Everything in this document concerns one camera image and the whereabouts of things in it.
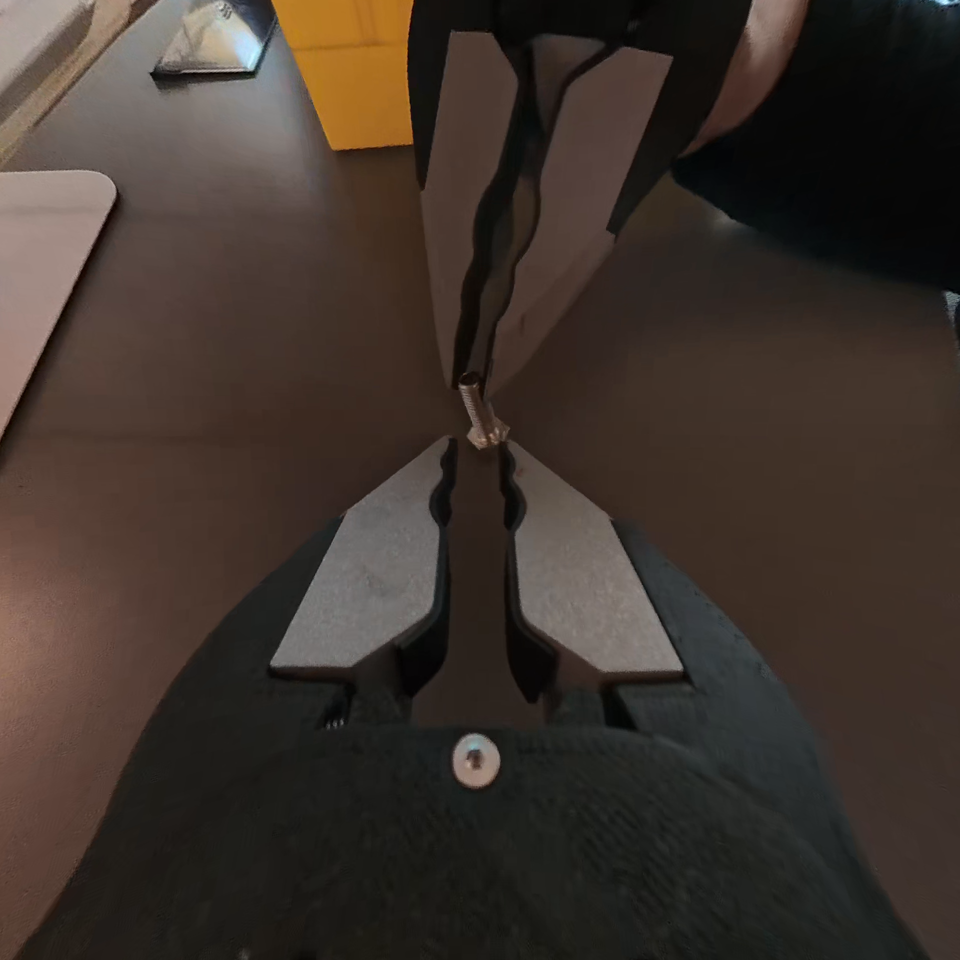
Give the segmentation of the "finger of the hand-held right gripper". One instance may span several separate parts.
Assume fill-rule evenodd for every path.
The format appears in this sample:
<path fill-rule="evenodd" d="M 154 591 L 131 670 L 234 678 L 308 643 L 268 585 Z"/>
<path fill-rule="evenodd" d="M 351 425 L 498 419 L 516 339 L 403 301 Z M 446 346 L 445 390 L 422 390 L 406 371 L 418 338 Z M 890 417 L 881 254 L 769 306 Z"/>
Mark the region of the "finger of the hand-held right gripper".
<path fill-rule="evenodd" d="M 534 175 L 534 224 L 496 323 L 486 393 L 515 378 L 610 255 L 609 226 L 674 58 L 544 33 L 532 42 L 545 155 Z"/>
<path fill-rule="evenodd" d="M 520 82 L 491 32 L 450 33 L 421 212 L 445 385 L 475 368 L 481 298 L 506 205 L 502 165 Z"/>

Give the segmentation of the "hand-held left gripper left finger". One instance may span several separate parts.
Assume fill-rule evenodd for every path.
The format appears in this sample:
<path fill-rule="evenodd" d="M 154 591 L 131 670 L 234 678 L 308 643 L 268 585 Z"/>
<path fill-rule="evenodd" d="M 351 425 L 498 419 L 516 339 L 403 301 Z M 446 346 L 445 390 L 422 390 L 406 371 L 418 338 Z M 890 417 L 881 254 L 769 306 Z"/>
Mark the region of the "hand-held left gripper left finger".
<path fill-rule="evenodd" d="M 351 506 L 278 647 L 278 677 L 412 698 L 449 648 L 457 441 L 442 437 Z"/>

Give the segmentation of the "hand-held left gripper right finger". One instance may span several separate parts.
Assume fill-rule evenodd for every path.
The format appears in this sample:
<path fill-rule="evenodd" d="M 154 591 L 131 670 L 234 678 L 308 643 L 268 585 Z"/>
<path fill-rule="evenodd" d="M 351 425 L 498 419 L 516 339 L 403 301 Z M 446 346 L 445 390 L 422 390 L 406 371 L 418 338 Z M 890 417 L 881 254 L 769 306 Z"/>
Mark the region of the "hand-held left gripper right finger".
<path fill-rule="evenodd" d="M 684 678 L 606 511 L 514 441 L 499 465 L 507 658 L 524 700 Z"/>

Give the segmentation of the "yellow storage bin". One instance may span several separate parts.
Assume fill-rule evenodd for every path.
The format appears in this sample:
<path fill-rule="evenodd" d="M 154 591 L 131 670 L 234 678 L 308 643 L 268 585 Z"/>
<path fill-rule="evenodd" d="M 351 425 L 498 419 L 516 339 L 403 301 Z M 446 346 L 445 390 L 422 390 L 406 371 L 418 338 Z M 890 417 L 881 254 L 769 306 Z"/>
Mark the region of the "yellow storage bin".
<path fill-rule="evenodd" d="M 413 142 L 407 88 L 412 1 L 274 1 L 329 147 Z"/>

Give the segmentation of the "person's right forearm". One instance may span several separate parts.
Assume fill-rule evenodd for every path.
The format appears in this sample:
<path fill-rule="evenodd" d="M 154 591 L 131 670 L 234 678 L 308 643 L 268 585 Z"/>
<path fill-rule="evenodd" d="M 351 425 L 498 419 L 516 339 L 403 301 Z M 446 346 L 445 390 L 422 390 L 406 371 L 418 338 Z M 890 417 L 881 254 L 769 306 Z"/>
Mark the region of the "person's right forearm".
<path fill-rule="evenodd" d="M 958 293 L 958 2 L 809 2 L 770 96 L 672 165 L 806 254 Z"/>

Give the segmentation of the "shiny printed packet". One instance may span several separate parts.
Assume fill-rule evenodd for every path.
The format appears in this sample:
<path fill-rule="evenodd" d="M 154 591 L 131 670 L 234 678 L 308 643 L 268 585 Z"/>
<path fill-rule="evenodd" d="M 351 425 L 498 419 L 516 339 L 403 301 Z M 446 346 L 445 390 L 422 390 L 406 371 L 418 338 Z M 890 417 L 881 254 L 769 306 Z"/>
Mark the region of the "shiny printed packet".
<path fill-rule="evenodd" d="M 190 2 L 150 76 L 255 76 L 277 23 L 271 1 Z"/>

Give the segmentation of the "steel hex bolt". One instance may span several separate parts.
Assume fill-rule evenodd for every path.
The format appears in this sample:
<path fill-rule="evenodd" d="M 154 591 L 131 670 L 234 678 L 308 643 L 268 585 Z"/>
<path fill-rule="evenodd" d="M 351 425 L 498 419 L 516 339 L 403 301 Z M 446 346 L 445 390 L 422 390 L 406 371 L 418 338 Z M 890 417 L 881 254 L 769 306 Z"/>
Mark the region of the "steel hex bolt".
<path fill-rule="evenodd" d="M 510 427 L 486 400 L 484 381 L 476 371 L 464 373 L 457 384 L 470 427 L 466 438 L 476 450 L 489 450 L 507 441 Z"/>

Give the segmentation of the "person's right hand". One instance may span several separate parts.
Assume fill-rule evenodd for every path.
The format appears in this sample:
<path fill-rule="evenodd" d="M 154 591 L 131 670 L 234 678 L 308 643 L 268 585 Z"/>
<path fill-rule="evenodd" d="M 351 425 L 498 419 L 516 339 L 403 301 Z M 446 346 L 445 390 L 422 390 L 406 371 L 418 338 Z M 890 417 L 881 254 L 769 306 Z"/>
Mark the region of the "person's right hand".
<path fill-rule="evenodd" d="M 770 96 L 796 49 L 809 1 L 752 1 L 719 94 L 697 136 L 678 156 L 687 159 L 743 126 Z"/>

